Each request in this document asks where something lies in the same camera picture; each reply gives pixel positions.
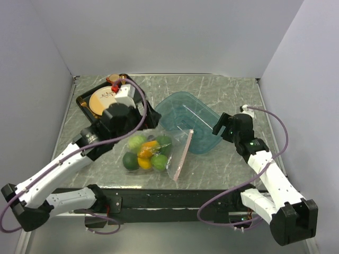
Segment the large green cabbage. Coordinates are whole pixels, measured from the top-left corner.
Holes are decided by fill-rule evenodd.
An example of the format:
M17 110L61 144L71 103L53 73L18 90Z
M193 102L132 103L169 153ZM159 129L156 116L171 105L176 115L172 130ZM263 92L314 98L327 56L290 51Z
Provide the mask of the large green cabbage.
M141 145L147 141L144 135L135 135L128 140L128 148L130 150L139 150Z

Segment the dark green avocado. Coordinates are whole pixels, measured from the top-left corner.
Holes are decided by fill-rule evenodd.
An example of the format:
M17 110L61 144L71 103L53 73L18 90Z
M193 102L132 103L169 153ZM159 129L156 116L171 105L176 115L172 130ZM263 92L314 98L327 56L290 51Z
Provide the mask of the dark green avocado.
M135 153L126 152L122 158L122 163L125 169L129 171L139 169L138 157Z

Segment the yellow green mango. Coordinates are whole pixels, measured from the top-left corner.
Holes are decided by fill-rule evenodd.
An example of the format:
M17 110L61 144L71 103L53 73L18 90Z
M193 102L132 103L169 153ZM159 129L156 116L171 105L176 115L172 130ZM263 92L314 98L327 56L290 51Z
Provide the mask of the yellow green mango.
M158 152L159 149L160 144L156 140L148 141L141 145L137 155L139 158L148 159Z

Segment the yellow lemon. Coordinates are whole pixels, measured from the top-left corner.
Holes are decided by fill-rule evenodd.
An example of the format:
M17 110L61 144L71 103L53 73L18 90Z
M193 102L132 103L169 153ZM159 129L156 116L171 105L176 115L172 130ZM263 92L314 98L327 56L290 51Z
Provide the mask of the yellow lemon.
M148 170L152 168L152 163L150 158L137 158L138 165L141 169Z

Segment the clear zip top bag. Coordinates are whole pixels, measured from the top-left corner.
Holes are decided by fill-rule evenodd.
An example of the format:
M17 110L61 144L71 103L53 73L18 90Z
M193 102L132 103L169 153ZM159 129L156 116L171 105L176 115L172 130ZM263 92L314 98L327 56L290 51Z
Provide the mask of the clear zip top bag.
M167 156L168 162L167 162L167 165L166 165L166 169L164 171L155 170L153 167L151 169L148 169L148 170L141 169L140 167L139 167L139 169L134 170L134 171L129 171L127 169L125 169L125 170L128 173L131 173L131 174L134 174L134 175L150 174L150 173L158 173L158 174L167 173L169 178L176 182L179 178L181 171L182 171L187 153L189 151L189 147L190 147L192 136L193 136L193 130L166 131L166 130L163 130L163 129L156 129L156 130L149 129L149 130L144 130L144 131L138 131L135 134L133 134L132 136L135 136L135 135L144 135L147 138L146 142L156 140L156 138L159 135L169 136L172 139L172 151L171 151L170 155ZM127 141L127 151L126 152L132 152L132 153L135 153L137 155L139 150L130 150L128 148L128 141Z

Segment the green bell pepper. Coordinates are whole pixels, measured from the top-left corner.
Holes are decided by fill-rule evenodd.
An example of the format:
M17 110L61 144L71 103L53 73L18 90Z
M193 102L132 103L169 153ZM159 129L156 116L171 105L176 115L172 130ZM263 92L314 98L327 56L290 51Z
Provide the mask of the green bell pepper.
M172 139L166 135L159 135L156 138L156 141L159 144L159 152L162 155L169 156L172 151Z

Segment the small green cabbage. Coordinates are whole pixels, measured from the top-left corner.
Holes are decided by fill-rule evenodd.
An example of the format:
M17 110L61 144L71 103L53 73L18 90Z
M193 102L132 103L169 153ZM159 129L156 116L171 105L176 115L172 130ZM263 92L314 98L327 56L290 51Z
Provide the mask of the small green cabbage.
M153 168L158 171L164 171L166 169L167 162L168 158L163 154L156 154L151 158Z

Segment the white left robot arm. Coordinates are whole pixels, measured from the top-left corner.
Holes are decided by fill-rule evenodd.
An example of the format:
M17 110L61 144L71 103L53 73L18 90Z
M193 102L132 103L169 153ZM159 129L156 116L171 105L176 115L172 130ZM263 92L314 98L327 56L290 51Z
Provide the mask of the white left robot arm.
M73 192L53 192L69 176L112 150L120 140L136 131L156 128L160 118L161 114L150 104L145 105L143 114L133 106L112 104L100 119L82 129L50 164L18 185L5 185L1 192L20 228L33 231L50 217L72 210L102 211L108 205L108 199L96 184Z

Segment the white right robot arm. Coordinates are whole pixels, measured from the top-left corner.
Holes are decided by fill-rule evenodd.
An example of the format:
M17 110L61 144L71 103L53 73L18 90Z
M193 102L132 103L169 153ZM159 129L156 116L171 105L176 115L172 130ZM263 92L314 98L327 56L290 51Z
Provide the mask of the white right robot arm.
M318 206L312 199L306 200L288 181L266 143L255 137L254 113L243 110L233 116L222 113L212 133L233 143L236 151L257 173L270 194L267 198L256 188L249 188L232 197L232 205L238 211L247 207L256 212L270 226L274 240L281 246L313 238L316 235Z

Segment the cream orange plate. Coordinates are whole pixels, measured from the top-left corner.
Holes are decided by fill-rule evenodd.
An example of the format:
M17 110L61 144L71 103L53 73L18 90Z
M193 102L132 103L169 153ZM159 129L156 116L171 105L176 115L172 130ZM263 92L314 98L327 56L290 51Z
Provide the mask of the cream orange plate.
M106 86L96 90L91 95L89 107L92 112L101 116L103 111L114 103L116 103L115 92L112 91L111 86Z

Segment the teal plastic tray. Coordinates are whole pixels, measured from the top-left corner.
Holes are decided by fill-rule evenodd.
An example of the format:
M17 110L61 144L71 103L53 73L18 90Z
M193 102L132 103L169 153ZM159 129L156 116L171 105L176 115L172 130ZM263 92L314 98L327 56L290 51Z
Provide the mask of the teal plastic tray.
M167 131L193 130L189 152L201 155L213 149L222 138L212 134L220 116L188 92L176 92L156 107L160 125Z

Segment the gold fork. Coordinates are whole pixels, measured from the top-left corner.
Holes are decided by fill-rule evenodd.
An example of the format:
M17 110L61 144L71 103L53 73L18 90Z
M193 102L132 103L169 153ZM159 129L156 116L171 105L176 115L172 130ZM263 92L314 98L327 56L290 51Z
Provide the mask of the gold fork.
M79 103L82 107L88 109L88 111L94 116L95 119L97 118L97 115L90 109L90 107L82 98L80 98Z

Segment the black serving tray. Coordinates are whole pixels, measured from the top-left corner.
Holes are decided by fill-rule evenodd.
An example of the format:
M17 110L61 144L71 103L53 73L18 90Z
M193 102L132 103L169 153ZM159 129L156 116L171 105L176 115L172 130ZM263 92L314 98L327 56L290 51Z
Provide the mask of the black serving tray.
M113 120L129 120L138 124L142 118L138 110L141 102L140 92L126 74L112 74L106 82L76 99L77 105L91 122L103 119L107 124Z

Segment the orange ceramic cup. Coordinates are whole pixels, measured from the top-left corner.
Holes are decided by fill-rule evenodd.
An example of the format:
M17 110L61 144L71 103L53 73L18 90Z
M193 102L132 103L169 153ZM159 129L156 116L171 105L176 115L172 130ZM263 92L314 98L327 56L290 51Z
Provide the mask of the orange ceramic cup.
M106 81L109 82L110 84L114 84L119 79L120 79L119 74L111 74L106 78Z

